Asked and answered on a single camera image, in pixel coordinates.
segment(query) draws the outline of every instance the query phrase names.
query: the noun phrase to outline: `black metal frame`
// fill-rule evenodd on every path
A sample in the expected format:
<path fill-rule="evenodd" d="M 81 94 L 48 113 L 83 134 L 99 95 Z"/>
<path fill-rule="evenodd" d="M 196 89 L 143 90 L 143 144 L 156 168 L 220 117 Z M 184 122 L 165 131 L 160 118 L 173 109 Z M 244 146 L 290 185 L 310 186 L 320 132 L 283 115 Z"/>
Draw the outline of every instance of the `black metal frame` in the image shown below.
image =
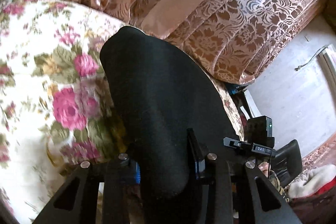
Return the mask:
<path fill-rule="evenodd" d="M 191 128 L 187 131 L 189 162 L 191 170 L 194 170 L 190 179 L 201 185 L 203 190 L 196 224 L 233 224 L 231 181 L 237 185 L 240 224 L 301 223 L 254 163 L 236 163 L 236 171 L 233 174 L 226 160 L 209 159 L 207 146 L 199 144 Z M 251 150 L 256 144 L 249 145 L 227 138 L 223 143 L 226 144 L 224 146 L 260 154 Z M 130 159 L 117 158 L 108 163 L 90 165 L 88 168 L 79 166 L 51 198 L 33 224 L 95 223 L 99 182 L 105 182 L 101 223 L 129 223 L 123 185 L 134 184 L 136 172 L 136 163 Z"/>

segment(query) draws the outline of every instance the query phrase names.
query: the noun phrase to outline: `white floral blanket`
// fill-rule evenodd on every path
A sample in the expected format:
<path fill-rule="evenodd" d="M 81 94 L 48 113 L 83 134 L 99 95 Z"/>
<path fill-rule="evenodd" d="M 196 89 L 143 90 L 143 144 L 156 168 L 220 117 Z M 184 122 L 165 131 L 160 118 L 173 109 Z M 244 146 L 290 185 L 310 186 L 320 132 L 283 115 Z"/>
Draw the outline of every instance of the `white floral blanket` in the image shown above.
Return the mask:
<path fill-rule="evenodd" d="M 0 0 L 0 198 L 31 223 L 73 166 L 126 150 L 99 61 L 124 23 L 61 0 Z M 238 135 L 241 121 L 213 81 Z"/>

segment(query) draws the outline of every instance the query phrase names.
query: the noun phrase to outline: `finger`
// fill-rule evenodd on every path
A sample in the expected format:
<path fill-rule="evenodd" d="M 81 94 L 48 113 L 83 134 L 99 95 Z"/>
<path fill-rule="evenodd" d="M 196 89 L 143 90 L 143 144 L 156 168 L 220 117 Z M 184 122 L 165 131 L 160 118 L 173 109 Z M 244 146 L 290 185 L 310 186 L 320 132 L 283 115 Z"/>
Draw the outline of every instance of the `finger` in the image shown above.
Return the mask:
<path fill-rule="evenodd" d="M 264 161 L 258 167 L 261 171 L 268 170 L 268 162 Z"/>

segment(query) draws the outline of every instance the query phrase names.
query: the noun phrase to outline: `pink rose pattern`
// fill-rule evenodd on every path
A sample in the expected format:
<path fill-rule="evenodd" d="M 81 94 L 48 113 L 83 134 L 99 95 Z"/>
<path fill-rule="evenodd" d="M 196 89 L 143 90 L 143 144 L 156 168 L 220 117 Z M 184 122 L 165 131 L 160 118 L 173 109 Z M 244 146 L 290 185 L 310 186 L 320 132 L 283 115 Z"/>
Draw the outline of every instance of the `pink rose pattern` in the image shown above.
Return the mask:
<path fill-rule="evenodd" d="M 8 147 L 5 144 L 0 145 L 0 163 L 8 162 L 10 160 Z"/>
<path fill-rule="evenodd" d="M 97 52 L 100 52 L 102 46 L 105 43 L 105 40 L 102 39 L 101 37 L 94 37 L 94 38 L 92 37 L 92 38 L 89 38 L 89 41 L 90 41 L 89 48 Z"/>
<path fill-rule="evenodd" d="M 11 75 L 11 69 L 7 64 L 0 65 L 0 75 Z"/>
<path fill-rule="evenodd" d="M 80 164 L 85 160 L 94 160 L 100 158 L 100 153 L 91 141 L 73 142 L 70 145 L 65 145 L 60 150 L 61 154 L 65 156 L 69 163 Z"/>
<path fill-rule="evenodd" d="M 77 55 L 74 58 L 73 63 L 80 77 L 94 75 L 96 71 L 99 69 L 98 64 L 94 61 L 92 56 L 89 54 Z"/>
<path fill-rule="evenodd" d="M 94 80 L 82 79 L 74 87 L 75 101 L 79 110 L 87 118 L 98 118 L 100 106 L 96 100 L 96 84 Z"/>
<path fill-rule="evenodd" d="M 22 15 L 24 10 L 23 5 L 10 3 L 2 11 L 9 15 Z"/>
<path fill-rule="evenodd" d="M 49 7 L 50 11 L 62 11 L 67 5 L 65 3 L 55 2 Z"/>
<path fill-rule="evenodd" d="M 7 57 L 7 60 L 9 60 L 9 59 L 14 59 L 15 57 L 17 57 L 17 55 L 18 55 L 18 52 L 17 50 L 15 50 L 15 51 L 12 51 L 10 55 L 7 54 L 6 57 Z"/>
<path fill-rule="evenodd" d="M 8 105 L 5 110 L 4 110 L 7 119 L 11 119 L 11 117 L 13 117 L 13 115 L 15 114 L 15 104 L 12 101 L 10 105 Z"/>
<path fill-rule="evenodd" d="M 56 92 L 53 97 L 53 112 L 56 121 L 64 128 L 83 130 L 87 119 L 79 111 L 73 88 L 64 88 Z"/>
<path fill-rule="evenodd" d="M 25 5 L 31 2 L 37 2 L 38 0 L 1 0 L 1 13 L 6 15 L 2 22 L 0 22 L 0 37 L 6 37 L 9 35 L 8 22 L 10 21 L 9 15 L 22 16 L 25 12 Z"/>
<path fill-rule="evenodd" d="M 58 37 L 59 42 L 69 46 L 73 45 L 75 39 L 80 37 L 80 35 L 74 31 L 73 26 L 69 26 L 68 31 L 65 31 L 63 34 L 61 34 L 59 30 L 56 30 L 54 37 Z"/>

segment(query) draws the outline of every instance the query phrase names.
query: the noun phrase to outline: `red cloth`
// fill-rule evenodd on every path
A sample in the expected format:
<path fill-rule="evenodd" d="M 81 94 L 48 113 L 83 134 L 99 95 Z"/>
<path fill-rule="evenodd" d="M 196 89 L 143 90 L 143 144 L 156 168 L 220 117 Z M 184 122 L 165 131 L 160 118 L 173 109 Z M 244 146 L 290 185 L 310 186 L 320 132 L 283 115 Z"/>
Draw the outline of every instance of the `red cloth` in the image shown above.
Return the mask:
<path fill-rule="evenodd" d="M 334 179 L 325 184 L 324 186 L 322 186 L 315 194 L 313 195 L 320 195 L 320 194 L 323 194 L 324 192 L 327 192 L 329 191 L 331 188 L 333 188 L 334 186 L 336 185 L 336 177 L 334 177 Z"/>

